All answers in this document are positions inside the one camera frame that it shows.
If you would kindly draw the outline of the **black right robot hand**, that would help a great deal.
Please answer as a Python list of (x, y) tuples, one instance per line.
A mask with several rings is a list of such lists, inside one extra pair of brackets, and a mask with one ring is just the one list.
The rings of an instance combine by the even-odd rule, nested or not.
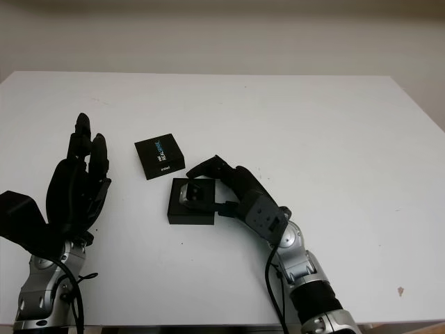
[[(267, 190), (247, 168), (243, 166), (232, 168), (218, 155), (190, 169), (186, 176), (191, 181), (186, 185), (185, 198), (180, 202), (187, 208), (203, 212), (216, 212), (230, 218), (245, 218), (254, 205), (271, 212), (279, 209)], [(200, 190), (192, 181), (200, 176), (220, 180), (233, 191), (239, 203), (230, 201), (216, 203), (212, 200), (201, 199)]]

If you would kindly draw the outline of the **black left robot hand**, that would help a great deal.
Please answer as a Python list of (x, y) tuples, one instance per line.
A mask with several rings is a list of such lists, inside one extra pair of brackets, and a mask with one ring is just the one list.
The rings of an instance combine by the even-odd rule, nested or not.
[(61, 160), (49, 183), (46, 212), (49, 227), (72, 241), (93, 243), (88, 231), (98, 219), (111, 179), (106, 139), (91, 136), (90, 119), (80, 113), (70, 135), (67, 156)]

